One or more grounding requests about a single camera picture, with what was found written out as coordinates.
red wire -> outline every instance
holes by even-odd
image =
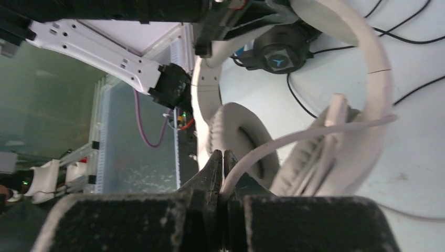
[[[185,125],[184,127],[181,127],[179,130],[186,130],[188,128],[190,128],[190,126],[192,126],[193,122],[195,121],[195,118],[192,118],[187,125]]]

white headphones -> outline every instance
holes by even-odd
[[[230,103],[222,106],[219,95],[221,64],[271,26],[231,41],[216,41],[213,56],[197,60],[192,79],[199,167],[204,167],[213,150],[231,149],[241,159],[239,166],[251,166],[255,159],[261,159],[250,174],[278,195],[353,194],[380,157],[387,128],[382,124],[395,120],[395,116],[391,115],[394,88],[391,67],[374,30],[342,0],[295,0],[291,6],[309,25],[360,48],[368,71],[365,108],[360,113],[352,112],[345,95],[335,94],[330,107],[320,116],[324,118],[323,125],[319,125],[318,121],[311,129],[293,134],[294,141],[311,139],[300,141],[280,168],[276,152],[270,148],[274,144],[275,148],[289,144],[291,137],[263,145],[270,142],[271,137],[260,120],[241,105]],[[346,123],[348,117],[354,122]],[[325,134],[325,137],[317,137],[320,134]],[[260,145],[263,145],[262,150],[251,151]],[[260,152],[262,156],[271,154],[263,158],[259,156]],[[221,193],[230,194],[248,167],[236,168],[237,171],[235,168],[227,177]]]

gray floor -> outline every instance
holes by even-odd
[[[58,158],[88,142],[94,84],[105,75],[24,43],[0,57],[0,151]]]

black cable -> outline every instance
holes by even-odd
[[[408,98],[408,97],[409,97],[410,95],[412,95],[413,93],[419,91],[420,89],[422,89],[422,88],[424,88],[424,87],[427,87],[427,86],[429,86],[429,85],[431,85],[431,84],[434,84],[434,83],[436,83],[436,82],[438,82],[438,81],[440,81],[440,80],[443,80],[443,79],[445,79],[445,76],[442,76],[442,77],[440,77],[440,78],[437,78],[437,79],[435,79],[435,80],[432,80],[432,81],[430,81],[430,82],[428,82],[428,83],[423,84],[422,86],[420,86],[420,87],[414,89],[413,91],[407,93],[406,95],[402,96],[400,99],[398,99],[396,102],[394,102],[393,106],[398,105],[398,104],[401,103],[403,100],[405,100],[406,98]]]
[[[399,24],[397,24],[397,25],[394,26],[393,28],[391,28],[391,29],[389,29],[389,30],[387,30],[387,31],[383,31],[383,32],[381,32],[381,29],[379,29],[378,32],[381,32],[382,34],[380,34],[380,35],[378,35],[378,36],[379,36],[379,37],[383,37],[383,36],[385,36],[385,35],[389,35],[389,36],[391,36],[391,37],[396,36],[396,35],[394,35],[394,34],[392,34],[392,33],[390,33],[390,32],[393,31],[393,30],[395,30],[395,29],[397,29],[397,28],[399,28],[400,26],[404,25],[406,22],[410,21],[411,19],[415,18],[417,15],[419,15],[420,13],[422,13],[422,12],[428,7],[428,5],[431,3],[431,1],[432,1],[432,0],[427,0],[427,1],[425,2],[425,4],[422,6],[422,8],[420,8],[417,12],[415,12],[415,13],[412,14],[410,17],[408,17],[407,19],[403,20],[402,22],[400,22]],[[401,38],[401,37],[398,37],[398,36],[397,36],[397,39],[403,41],[402,39],[404,39],[404,38]],[[437,39],[433,39],[433,40],[430,40],[430,41],[413,41],[413,42],[427,42],[426,44],[430,44],[430,43],[434,43],[434,42],[440,41],[440,40],[442,40],[442,39],[443,39],[443,37],[440,37],[440,38],[437,38]],[[412,41],[412,40],[408,40],[408,39],[404,39],[404,40],[406,40],[406,41],[404,41],[404,42],[407,42],[407,43],[409,43],[409,42]],[[355,46],[344,46],[344,47],[336,47],[336,48],[324,49],[324,50],[316,51],[316,52],[314,52],[313,54],[315,55],[315,54],[325,53],[325,52],[328,52],[328,51],[338,51],[338,50],[350,49],[350,48],[354,48],[354,47],[355,47]]]
[[[376,31],[378,31],[378,32],[380,32],[380,33],[382,33],[382,34],[388,35],[388,36],[393,37],[393,38],[395,38],[395,39],[398,39],[398,40],[400,40],[400,41],[402,41],[402,42],[406,42],[406,43],[414,44],[414,45],[427,45],[427,44],[431,44],[431,43],[438,42],[438,41],[441,41],[441,40],[445,39],[445,36],[442,36],[442,37],[440,37],[440,38],[435,38],[435,39],[432,39],[432,40],[426,40],[426,41],[414,41],[414,40],[410,40],[410,39],[402,38],[402,37],[400,37],[400,36],[394,35],[394,34],[392,34],[392,33],[389,33],[389,32],[387,32],[387,31],[384,31],[384,30],[379,29],[379,28],[375,28],[375,27],[373,27],[373,28],[374,28],[374,30],[376,30]]]
[[[238,67],[244,67],[244,65],[241,62],[238,62],[238,59],[232,58],[232,60]]]
[[[378,6],[382,3],[383,0],[379,0],[376,4],[376,6],[374,6],[374,8],[368,13],[368,15],[365,16],[365,18],[368,18],[370,15],[372,15],[372,13],[374,13],[374,11],[378,8]]]
[[[298,99],[298,97],[297,97],[297,96],[295,95],[295,93],[293,92],[292,87],[291,87],[291,83],[290,83],[290,80],[289,80],[290,76],[291,76],[291,74],[288,73],[288,76],[286,77],[286,80],[287,80],[287,82],[288,82],[288,88],[289,88],[289,91],[291,91],[291,94],[292,94],[292,96],[295,98],[295,101],[298,102],[298,104],[301,106],[301,108],[302,108],[304,111],[306,111],[306,113],[308,113],[308,114],[309,114],[310,116],[312,116],[313,118],[317,119],[318,117],[317,117],[316,115],[314,115],[313,113],[311,113],[311,112],[309,111],[309,109],[307,109],[307,108],[301,103],[301,101]]]
[[[34,196],[34,195],[36,195],[36,194],[38,194],[38,193],[44,193],[44,194],[55,194],[55,193],[57,193],[57,191],[54,191],[54,192],[44,192],[44,191],[38,191],[38,192],[36,192],[35,194],[33,194],[33,196]]]
[[[304,111],[306,111],[306,113],[308,113],[308,115],[310,115],[310,116],[312,116],[313,118],[317,119],[317,116],[314,115],[313,113],[311,113],[311,112],[310,112],[310,111],[309,111],[309,110],[308,110],[308,109],[301,103],[301,101],[296,97],[295,93],[294,93],[293,90],[292,90],[292,87],[291,87],[289,78],[290,78],[290,73],[288,73],[288,76],[287,76],[287,82],[288,82],[289,91],[291,92],[292,96],[295,98],[295,100],[296,100],[297,103],[301,106],[301,108],[302,108]],[[404,95],[404,96],[402,96],[401,98],[399,98],[396,102],[394,102],[394,103],[393,103],[393,107],[399,105],[399,104],[400,104],[402,101],[404,101],[406,98],[408,98],[409,96],[411,96],[411,95],[414,94],[415,92],[421,90],[422,88],[425,88],[425,87],[427,87],[427,86],[429,86],[429,85],[431,85],[431,84],[434,84],[434,83],[436,83],[436,82],[438,82],[438,81],[441,81],[441,80],[443,80],[443,79],[445,79],[445,75],[442,76],[442,77],[439,77],[439,78],[437,78],[437,79],[435,79],[435,80],[432,80],[432,81],[430,81],[430,82],[428,82],[428,83],[425,83],[425,84],[423,84],[422,86],[420,86],[420,87],[418,87],[418,88],[412,90],[411,92],[407,93],[406,95]]]

black headphones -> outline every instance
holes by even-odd
[[[263,69],[273,74],[289,74],[313,58],[309,45],[321,32],[303,21],[276,25],[253,43],[253,49],[236,57],[247,70]]]

